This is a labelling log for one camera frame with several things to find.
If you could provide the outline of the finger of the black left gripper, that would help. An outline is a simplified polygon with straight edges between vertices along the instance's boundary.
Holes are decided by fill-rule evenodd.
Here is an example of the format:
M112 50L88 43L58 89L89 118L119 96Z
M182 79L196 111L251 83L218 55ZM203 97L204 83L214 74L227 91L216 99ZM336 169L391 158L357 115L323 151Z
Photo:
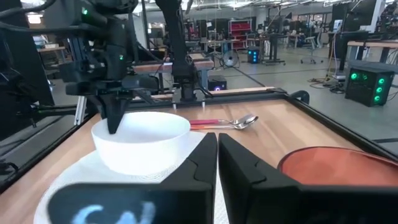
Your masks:
M117 115L115 109L118 108L115 95L100 95L99 96L102 113L106 119L108 131L110 134L115 134L118 128Z
M118 96L116 102L118 103L118 106L116 108L116 128L119 128L119 125L121 124L121 121L123 119L123 116L126 112L126 110L129 107L129 104L133 100L133 97L127 97L127 96Z

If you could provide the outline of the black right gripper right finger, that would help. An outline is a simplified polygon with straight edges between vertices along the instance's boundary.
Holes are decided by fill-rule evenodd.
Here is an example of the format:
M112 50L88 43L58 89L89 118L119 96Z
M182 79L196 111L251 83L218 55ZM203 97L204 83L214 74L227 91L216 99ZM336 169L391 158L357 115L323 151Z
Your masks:
M398 187L305 185L227 134L218 142L230 224L398 224Z

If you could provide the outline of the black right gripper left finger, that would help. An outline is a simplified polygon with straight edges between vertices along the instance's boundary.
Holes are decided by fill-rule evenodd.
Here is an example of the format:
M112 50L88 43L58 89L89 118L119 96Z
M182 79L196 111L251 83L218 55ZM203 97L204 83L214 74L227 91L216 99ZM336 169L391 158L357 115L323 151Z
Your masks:
M217 137L208 133L159 184L82 183L51 196L51 224L213 224Z

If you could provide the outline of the white bowl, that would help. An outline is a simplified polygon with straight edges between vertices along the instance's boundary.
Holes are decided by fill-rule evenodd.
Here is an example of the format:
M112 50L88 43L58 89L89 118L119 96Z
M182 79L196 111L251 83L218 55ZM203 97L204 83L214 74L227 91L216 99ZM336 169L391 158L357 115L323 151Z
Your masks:
M149 175L174 165L188 144L190 123L172 113L133 112L123 116L110 133L108 120L91 129L96 151L111 170L127 175Z

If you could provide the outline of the white round plate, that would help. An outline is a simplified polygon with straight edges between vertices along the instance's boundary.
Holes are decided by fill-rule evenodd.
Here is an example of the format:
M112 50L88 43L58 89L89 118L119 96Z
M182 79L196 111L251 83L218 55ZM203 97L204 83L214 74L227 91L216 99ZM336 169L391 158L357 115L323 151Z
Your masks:
M47 214L47 204L51 196L62 187L77 183L129 183L129 184L158 184L177 169L182 161L188 157L188 153L193 151L201 140L205 137L204 133L190 132L188 136L188 152L184 152L178 159L178 162L156 174L150 175L126 175L110 170L101 160L97 151L93 151L74 164L67 167L50 184L43 194L34 214L34 224L50 224Z

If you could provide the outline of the orange round plate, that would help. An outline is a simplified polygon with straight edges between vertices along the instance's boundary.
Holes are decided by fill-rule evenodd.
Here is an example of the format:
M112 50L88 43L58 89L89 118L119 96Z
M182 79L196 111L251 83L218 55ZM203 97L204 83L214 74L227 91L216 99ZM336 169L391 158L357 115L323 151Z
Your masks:
M343 147L306 147L285 155L277 168L306 185L398 187L398 162Z

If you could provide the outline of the wooden workbench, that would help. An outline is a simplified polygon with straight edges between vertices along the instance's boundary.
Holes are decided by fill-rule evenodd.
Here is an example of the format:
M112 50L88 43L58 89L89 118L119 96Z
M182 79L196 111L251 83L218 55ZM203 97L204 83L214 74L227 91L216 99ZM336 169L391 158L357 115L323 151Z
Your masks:
M194 61L195 67L200 73L201 85L208 89L208 72L214 67L214 61L211 58L205 58L203 54L190 54ZM172 62L142 62L138 65L133 65L133 70L139 74L149 73L171 73Z

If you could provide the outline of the computer tower with purple light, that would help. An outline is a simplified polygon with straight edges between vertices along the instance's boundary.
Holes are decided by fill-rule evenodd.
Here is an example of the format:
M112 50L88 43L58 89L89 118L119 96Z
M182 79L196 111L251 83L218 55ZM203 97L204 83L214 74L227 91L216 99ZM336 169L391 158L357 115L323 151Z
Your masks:
M208 77L208 89L210 91L227 90L227 81L223 75L210 75Z

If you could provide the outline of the round floor fan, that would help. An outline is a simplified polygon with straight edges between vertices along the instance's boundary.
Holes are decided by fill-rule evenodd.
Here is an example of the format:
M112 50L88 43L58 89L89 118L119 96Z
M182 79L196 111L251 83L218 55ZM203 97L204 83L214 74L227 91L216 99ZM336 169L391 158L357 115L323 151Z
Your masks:
M220 65L222 67L232 68L240 64L239 54L236 50L229 50L225 52L220 59Z

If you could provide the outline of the red storage rack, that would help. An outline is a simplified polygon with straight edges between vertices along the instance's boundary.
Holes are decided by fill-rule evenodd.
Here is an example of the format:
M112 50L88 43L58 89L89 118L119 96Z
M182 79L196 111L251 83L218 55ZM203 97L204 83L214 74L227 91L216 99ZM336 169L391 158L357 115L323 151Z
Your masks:
M245 49L248 35L252 32L252 19L232 19L228 25L229 37L233 40L232 48Z

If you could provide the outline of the computer tower with blue lights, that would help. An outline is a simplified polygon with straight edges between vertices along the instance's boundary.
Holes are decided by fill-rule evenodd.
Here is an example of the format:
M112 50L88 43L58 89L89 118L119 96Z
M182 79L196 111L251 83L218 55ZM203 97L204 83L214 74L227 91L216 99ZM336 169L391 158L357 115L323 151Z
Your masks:
M248 63L256 64L259 63L260 48L256 46L250 46L247 48L247 60Z

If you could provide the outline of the computer tower with green lights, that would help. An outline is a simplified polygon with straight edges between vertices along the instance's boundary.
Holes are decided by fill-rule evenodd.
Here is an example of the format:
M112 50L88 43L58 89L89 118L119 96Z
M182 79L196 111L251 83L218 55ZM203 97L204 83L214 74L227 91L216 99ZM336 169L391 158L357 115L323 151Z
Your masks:
M371 67L349 70L345 98L362 105L384 106L394 78L394 72Z

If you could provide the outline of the office chair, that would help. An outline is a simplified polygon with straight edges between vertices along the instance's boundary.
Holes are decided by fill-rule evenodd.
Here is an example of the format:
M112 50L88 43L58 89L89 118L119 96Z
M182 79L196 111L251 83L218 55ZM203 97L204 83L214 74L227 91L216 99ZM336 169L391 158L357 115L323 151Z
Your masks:
M323 43L321 41L320 35L321 35L321 33L318 33L317 36L311 36L311 37L307 37L305 39L310 42L310 47L308 48L310 50L310 55L302 57L300 59L301 64L304 64L304 63L317 64L317 60L314 57L314 52L323 47Z

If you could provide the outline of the wooden desk with black legs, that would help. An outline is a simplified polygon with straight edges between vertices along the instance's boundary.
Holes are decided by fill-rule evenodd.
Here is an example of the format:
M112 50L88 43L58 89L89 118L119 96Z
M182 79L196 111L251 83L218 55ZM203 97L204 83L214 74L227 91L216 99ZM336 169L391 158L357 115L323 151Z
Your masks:
M379 63L387 62L390 50L398 50L398 39L370 39L368 31L342 32L340 37L343 41L341 66L344 66L345 62L362 60L365 55L365 49L382 49Z

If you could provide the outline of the black monitor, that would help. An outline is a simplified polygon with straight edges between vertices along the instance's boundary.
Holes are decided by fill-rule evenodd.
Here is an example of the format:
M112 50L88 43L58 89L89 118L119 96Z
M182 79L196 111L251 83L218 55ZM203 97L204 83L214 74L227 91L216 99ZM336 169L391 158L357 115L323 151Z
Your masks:
M343 32L366 30L374 33L377 21L386 7L386 0L352 0L334 4L330 30Z

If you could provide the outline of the aluminium extrusion post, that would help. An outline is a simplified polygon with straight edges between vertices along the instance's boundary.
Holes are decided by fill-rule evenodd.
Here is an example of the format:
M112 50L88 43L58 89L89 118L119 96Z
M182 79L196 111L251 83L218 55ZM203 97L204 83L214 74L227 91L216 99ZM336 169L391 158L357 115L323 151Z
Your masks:
M78 97L78 103L76 105L75 120L74 120L75 126L80 125L85 118L86 102L87 99L85 96Z

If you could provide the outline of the orange-handled metal spoon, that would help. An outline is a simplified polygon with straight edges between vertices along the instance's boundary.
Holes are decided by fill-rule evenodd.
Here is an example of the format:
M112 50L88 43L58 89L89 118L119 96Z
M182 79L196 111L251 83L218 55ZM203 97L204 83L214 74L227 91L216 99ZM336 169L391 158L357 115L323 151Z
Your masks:
M254 124L256 121L250 123L241 123L241 124L203 124L203 125L191 125L192 130L199 129L237 129L242 130L248 128L250 125Z

